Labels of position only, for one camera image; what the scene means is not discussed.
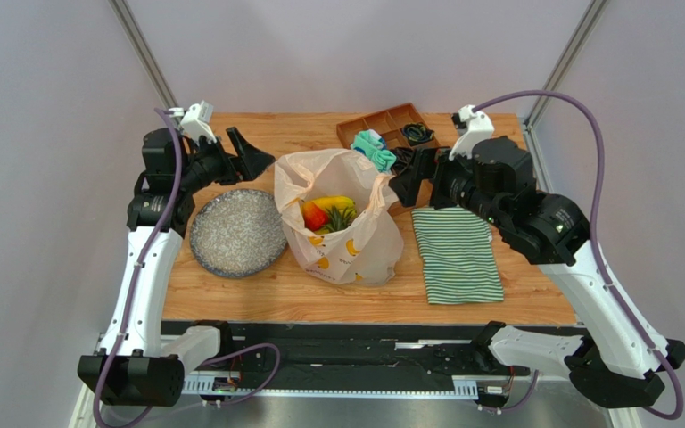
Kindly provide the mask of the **yellow banana bunch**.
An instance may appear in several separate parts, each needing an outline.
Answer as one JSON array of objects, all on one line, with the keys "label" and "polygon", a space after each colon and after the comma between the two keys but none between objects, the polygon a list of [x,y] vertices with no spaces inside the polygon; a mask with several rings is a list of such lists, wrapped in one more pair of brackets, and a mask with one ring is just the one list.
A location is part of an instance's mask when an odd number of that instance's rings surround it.
[{"label": "yellow banana bunch", "polygon": [[[317,198],[314,200],[311,200],[317,204],[317,206],[325,211],[329,210],[332,207],[337,207],[337,208],[344,208],[348,206],[355,207],[358,211],[358,208],[356,206],[356,203],[354,200],[347,196],[327,196],[327,197],[321,197]],[[331,234],[328,233],[326,230],[326,226],[323,226],[319,230],[314,232],[317,235],[325,235],[325,234]]]}]

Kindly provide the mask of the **translucent beige plastic bag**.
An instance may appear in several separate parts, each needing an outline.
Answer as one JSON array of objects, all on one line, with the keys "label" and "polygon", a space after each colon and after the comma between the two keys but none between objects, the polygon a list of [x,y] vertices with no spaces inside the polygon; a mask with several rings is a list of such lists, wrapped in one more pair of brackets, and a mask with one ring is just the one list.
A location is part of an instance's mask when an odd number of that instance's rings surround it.
[{"label": "translucent beige plastic bag", "polygon": [[[331,284],[379,285],[394,277],[404,242],[388,212],[397,201],[391,177],[346,149],[295,152],[276,161],[276,207],[290,250],[307,274]],[[302,202],[338,195],[356,203],[358,216],[349,227],[316,235],[304,226]]]}]

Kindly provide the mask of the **small pineapple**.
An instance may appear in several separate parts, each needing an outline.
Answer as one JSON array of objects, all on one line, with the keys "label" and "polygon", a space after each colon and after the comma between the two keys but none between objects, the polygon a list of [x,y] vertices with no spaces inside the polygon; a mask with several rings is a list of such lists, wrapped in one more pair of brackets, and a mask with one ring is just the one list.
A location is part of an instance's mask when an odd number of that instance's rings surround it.
[{"label": "small pineapple", "polygon": [[357,209],[352,206],[344,208],[332,207],[326,211],[326,214],[328,216],[326,223],[328,233],[339,232],[348,228],[358,216]]}]

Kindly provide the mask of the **small red orange fruit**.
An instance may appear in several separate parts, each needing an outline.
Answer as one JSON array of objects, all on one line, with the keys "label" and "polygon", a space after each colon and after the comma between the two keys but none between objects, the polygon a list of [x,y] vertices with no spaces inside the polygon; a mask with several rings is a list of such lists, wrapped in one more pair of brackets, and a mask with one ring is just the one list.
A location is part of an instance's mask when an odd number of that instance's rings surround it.
[{"label": "small red orange fruit", "polygon": [[325,210],[319,208],[313,201],[306,201],[301,205],[301,215],[304,225],[310,231],[317,231],[329,222],[329,216]]}]

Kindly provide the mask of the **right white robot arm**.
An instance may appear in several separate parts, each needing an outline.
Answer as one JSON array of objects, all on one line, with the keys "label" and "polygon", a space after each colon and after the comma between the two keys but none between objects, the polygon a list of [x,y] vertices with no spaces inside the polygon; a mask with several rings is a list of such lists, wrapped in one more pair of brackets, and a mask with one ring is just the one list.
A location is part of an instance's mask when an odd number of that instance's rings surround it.
[{"label": "right white robot arm", "polygon": [[674,376],[685,344],[657,333],[623,297],[621,285],[607,281],[589,220],[567,197],[538,189],[530,153],[505,137],[481,141],[469,155],[421,148],[390,186],[412,206],[424,182],[433,186],[431,207],[460,207],[494,226],[557,285],[586,328],[560,336],[490,322],[471,342],[480,359],[564,377],[604,408],[656,403],[664,391],[660,373]]}]

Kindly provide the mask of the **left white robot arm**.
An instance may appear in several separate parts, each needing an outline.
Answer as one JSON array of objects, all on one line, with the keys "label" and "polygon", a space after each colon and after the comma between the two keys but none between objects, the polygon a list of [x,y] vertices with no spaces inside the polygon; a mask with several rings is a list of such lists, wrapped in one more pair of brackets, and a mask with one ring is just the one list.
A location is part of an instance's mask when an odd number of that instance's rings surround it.
[{"label": "left white robot arm", "polygon": [[120,295],[98,349],[78,362],[78,377],[106,406],[172,407],[185,378],[230,344],[226,322],[204,321],[163,344],[161,320],[170,274],[194,211],[194,194],[216,183],[253,181],[275,162],[237,128],[191,138],[167,128],[143,138],[144,171],[128,205],[128,249]]}]

